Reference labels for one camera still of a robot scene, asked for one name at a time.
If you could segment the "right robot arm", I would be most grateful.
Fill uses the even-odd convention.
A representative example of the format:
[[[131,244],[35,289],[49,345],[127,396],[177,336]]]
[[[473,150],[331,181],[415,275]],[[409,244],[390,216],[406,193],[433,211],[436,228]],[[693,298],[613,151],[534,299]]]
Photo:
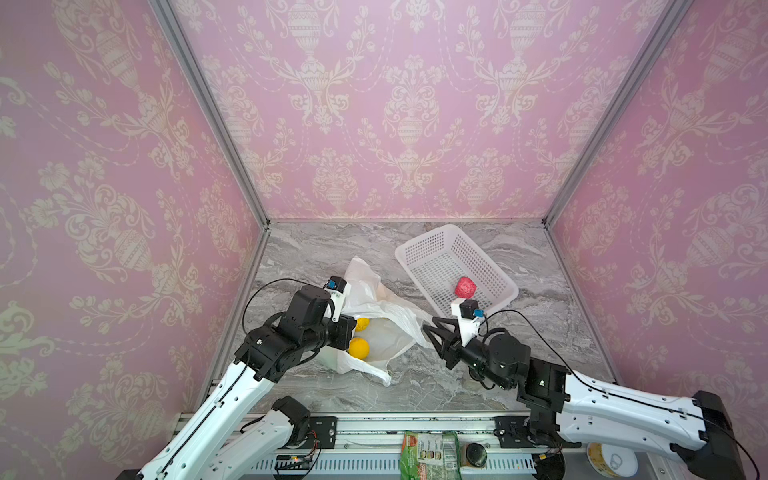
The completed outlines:
[[[600,381],[534,357],[505,328],[480,334],[480,325],[435,317],[422,331],[448,369],[463,363],[482,386],[515,393],[530,411],[532,443],[608,444],[679,461],[701,479],[746,478],[752,457],[718,395],[664,396]]]

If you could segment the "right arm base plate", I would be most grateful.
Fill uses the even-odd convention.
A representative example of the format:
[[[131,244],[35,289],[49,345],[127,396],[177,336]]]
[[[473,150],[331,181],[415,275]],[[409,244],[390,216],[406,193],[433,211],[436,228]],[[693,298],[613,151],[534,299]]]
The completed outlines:
[[[554,414],[505,415],[494,418],[494,436],[502,449],[575,449],[581,442],[566,440],[555,423]]]

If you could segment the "red toy apple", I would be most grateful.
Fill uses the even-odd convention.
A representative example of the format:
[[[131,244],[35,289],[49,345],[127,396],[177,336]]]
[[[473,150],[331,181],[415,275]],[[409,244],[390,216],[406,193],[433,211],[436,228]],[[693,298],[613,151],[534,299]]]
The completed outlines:
[[[454,293],[458,298],[471,299],[474,297],[477,291],[477,285],[473,280],[464,276],[461,277],[454,289]]]

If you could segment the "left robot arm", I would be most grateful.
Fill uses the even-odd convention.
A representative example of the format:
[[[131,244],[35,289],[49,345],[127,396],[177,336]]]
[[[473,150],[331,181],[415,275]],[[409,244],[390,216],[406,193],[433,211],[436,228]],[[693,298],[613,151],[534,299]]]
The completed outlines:
[[[309,410],[290,396],[250,430],[232,436],[247,413],[291,369],[324,348],[349,347],[356,321],[343,314],[348,283],[331,277],[323,287],[305,285],[287,309],[247,333],[214,392],[180,432],[139,470],[122,479],[239,479],[259,461],[287,445],[312,440]]]

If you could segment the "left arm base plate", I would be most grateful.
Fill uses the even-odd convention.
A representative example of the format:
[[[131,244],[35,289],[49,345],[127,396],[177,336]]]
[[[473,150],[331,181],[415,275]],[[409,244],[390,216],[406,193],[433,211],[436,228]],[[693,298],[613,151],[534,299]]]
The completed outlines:
[[[335,416],[312,416],[302,436],[287,444],[288,449],[313,450],[334,449],[338,432],[338,418]]]

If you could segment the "white plastic bag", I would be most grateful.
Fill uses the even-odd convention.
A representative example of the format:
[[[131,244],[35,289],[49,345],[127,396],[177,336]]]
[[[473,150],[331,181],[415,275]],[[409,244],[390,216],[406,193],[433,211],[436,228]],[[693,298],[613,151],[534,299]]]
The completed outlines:
[[[352,337],[365,339],[370,345],[370,355],[366,360],[358,360],[347,350],[325,347],[320,351],[318,361],[338,374],[363,373],[388,387],[392,382],[389,363],[414,346],[428,346],[422,325],[430,320],[430,316],[386,287],[370,265],[357,256],[350,261],[344,279],[351,286],[351,292],[342,312],[355,320],[362,317],[371,320],[365,331],[354,330]]]

